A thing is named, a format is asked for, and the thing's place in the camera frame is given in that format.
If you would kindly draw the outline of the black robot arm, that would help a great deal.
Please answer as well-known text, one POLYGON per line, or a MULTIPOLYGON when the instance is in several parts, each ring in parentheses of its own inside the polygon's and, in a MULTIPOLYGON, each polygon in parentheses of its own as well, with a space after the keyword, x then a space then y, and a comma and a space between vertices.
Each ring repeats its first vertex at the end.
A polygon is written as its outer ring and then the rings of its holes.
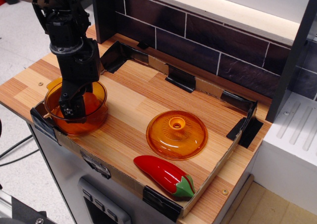
POLYGON ((50 38, 50 50, 56 55, 62 76, 60 111, 69 123, 85 123, 88 105, 84 94, 93 91, 100 78, 102 64, 98 43, 87 38, 89 14, 80 0, 22 0, 32 4, 34 12, 50 38))

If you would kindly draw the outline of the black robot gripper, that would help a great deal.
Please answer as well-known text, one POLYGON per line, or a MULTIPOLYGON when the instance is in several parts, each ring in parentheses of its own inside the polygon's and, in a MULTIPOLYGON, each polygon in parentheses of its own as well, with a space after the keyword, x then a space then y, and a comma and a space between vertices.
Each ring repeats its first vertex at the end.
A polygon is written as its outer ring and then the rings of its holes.
POLYGON ((50 45, 56 55, 62 76, 60 111, 67 123, 85 123, 84 93, 93 92, 93 83, 101 73, 98 43, 90 38, 80 39, 72 47, 50 45))

